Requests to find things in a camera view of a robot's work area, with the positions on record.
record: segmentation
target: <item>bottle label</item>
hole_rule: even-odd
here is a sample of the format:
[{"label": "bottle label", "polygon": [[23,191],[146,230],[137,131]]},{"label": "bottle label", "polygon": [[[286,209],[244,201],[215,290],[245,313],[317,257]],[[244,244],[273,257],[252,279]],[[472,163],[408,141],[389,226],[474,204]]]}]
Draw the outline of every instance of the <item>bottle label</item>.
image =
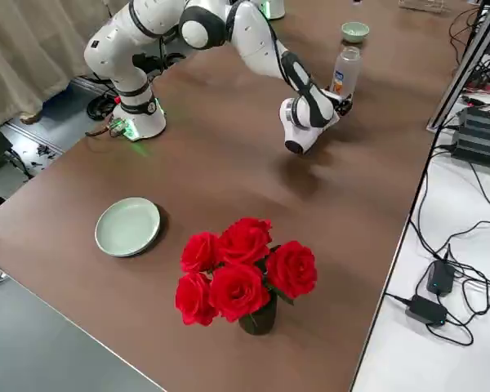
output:
[{"label": "bottle label", "polygon": [[341,73],[340,71],[336,71],[334,73],[334,85],[332,86],[332,92],[335,92],[336,94],[341,94],[341,89],[343,88],[343,79],[345,78],[345,75]]}]

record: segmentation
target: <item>white table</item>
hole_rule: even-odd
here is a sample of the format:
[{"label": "white table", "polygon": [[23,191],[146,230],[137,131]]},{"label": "white table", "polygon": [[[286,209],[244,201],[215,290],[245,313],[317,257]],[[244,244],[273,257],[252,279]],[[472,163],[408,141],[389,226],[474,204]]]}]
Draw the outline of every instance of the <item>white table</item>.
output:
[{"label": "white table", "polygon": [[[438,144],[451,142],[448,134],[442,134],[438,140]],[[475,167],[490,198],[490,169]],[[412,215],[414,222],[418,206],[419,203]],[[428,196],[421,212],[421,232],[428,243],[438,249],[450,234],[469,229],[481,220],[490,220],[490,206],[480,193],[468,163],[452,159],[449,154],[433,158],[429,165]],[[490,279],[490,229],[478,229],[452,240],[451,244],[461,263],[474,266]],[[415,231],[407,225],[386,291],[411,297],[431,261]],[[425,285],[426,280],[420,295],[435,301]],[[484,305],[483,291],[472,290],[470,300],[480,309]],[[463,321],[470,316],[458,283],[443,303]],[[396,300],[383,298],[353,392],[490,392],[490,311],[469,325],[475,342],[464,348],[431,335],[424,324],[407,317],[404,310],[405,306]],[[451,325],[438,331],[458,340],[467,338],[460,328]]]}]

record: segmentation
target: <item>brown table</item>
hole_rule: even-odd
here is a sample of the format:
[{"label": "brown table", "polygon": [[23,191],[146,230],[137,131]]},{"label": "brown table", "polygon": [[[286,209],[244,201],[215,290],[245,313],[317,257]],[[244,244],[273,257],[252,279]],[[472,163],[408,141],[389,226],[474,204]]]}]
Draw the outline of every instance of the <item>brown table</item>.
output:
[{"label": "brown table", "polygon": [[[371,27],[354,109],[310,154],[283,147],[278,108],[292,91],[226,46],[156,81],[168,116],[159,138],[84,139],[0,207],[0,267],[169,391],[347,390],[432,141],[425,124],[454,66],[455,12],[286,5],[274,27],[323,85],[340,25]],[[115,259],[96,247],[95,223],[129,196],[159,204],[168,227],[150,252]],[[241,216],[311,247],[316,290],[280,304],[269,336],[223,319],[184,326],[174,309],[183,245]]]}]

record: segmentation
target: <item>bouquet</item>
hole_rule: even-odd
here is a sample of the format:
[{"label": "bouquet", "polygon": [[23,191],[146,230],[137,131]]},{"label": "bouquet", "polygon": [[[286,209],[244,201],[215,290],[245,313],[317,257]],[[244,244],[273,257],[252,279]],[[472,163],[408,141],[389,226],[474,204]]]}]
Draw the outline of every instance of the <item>bouquet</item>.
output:
[{"label": "bouquet", "polygon": [[242,218],[221,236],[193,235],[181,255],[176,308],[186,325],[204,326],[221,315],[252,334],[274,325],[276,301],[311,292],[318,273],[312,251],[290,241],[269,248],[269,220]]}]

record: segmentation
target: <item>light green plate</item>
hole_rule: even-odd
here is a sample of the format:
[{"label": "light green plate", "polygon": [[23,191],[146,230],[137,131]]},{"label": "light green plate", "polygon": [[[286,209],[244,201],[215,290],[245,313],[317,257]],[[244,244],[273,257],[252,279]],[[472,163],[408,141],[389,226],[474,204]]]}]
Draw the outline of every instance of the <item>light green plate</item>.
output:
[{"label": "light green plate", "polygon": [[111,256],[133,256],[158,235],[160,212],[145,198],[125,198],[109,207],[96,223],[96,244]]}]

